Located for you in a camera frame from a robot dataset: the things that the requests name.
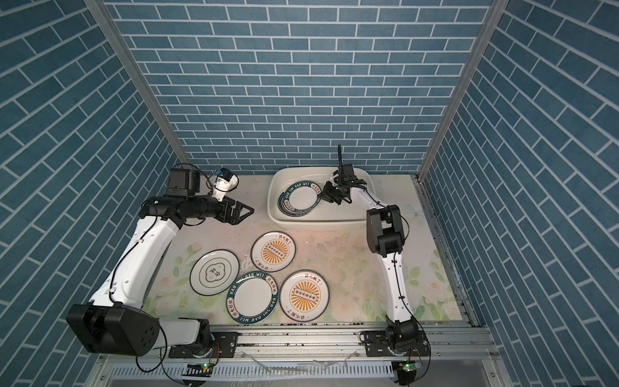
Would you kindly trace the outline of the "green red ring plate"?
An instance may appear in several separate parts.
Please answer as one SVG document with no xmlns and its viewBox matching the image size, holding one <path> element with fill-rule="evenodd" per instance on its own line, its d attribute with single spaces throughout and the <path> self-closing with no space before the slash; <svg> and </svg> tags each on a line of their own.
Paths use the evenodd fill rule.
<svg viewBox="0 0 619 387">
<path fill-rule="evenodd" d="M 303 217 L 308 215 L 318 196 L 314 191 L 302 190 L 301 193 L 283 193 L 278 198 L 278 208 L 281 213 L 289 217 Z"/>
</svg>

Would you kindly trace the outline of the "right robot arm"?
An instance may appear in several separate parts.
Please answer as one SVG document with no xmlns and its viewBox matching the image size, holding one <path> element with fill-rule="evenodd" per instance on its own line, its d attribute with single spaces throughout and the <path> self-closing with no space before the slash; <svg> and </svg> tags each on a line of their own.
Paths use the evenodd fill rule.
<svg viewBox="0 0 619 387">
<path fill-rule="evenodd" d="M 396 205 L 380 201 L 365 181 L 336 174 L 323 187 L 319 198 L 327 203 L 359 204 L 366 209 L 366 239 L 369 250 L 376 254 L 386 282 L 388 309 L 385 337 L 388 348 L 400 355 L 431 355 L 422 324 L 414 316 L 406 294 L 403 273 L 403 250 L 407 234 L 404 218 Z"/>
</svg>

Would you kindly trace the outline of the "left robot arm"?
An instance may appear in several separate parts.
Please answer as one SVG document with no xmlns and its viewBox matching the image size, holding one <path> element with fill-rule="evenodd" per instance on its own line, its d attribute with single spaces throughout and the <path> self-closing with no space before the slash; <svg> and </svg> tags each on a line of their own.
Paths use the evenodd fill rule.
<svg viewBox="0 0 619 387">
<path fill-rule="evenodd" d="M 171 169 L 164 195 L 142 203 L 134 234 L 109 277 L 87 303 L 72 305 L 66 316 L 87 352 L 143 356 L 153 348 L 188 346 L 194 356 L 212 353 L 214 338 L 207 320 L 161 322 L 142 307 L 156 270 L 187 220 L 212 218 L 235 226 L 253 214 L 253 208 L 228 197 L 238 177 L 226 168 L 215 176 L 207 193 L 201 194 L 207 174 L 183 164 Z"/>
</svg>

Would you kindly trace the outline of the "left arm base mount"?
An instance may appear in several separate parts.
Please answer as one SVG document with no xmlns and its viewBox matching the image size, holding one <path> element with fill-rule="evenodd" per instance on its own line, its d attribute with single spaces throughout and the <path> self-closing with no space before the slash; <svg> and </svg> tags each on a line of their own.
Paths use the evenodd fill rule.
<svg viewBox="0 0 619 387">
<path fill-rule="evenodd" d="M 211 332 L 209 338 L 199 338 L 195 343 L 172 346 L 169 357 L 172 359 L 217 359 L 233 358 L 238 343 L 236 332 Z"/>
</svg>

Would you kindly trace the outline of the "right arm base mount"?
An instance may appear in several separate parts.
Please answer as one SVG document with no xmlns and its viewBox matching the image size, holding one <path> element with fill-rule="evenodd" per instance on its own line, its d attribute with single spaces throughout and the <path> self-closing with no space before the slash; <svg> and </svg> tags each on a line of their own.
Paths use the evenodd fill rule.
<svg viewBox="0 0 619 387">
<path fill-rule="evenodd" d="M 431 354 L 430 342 L 421 331 L 402 337 L 387 331 L 362 331 L 358 338 L 367 357 L 427 357 Z"/>
</svg>

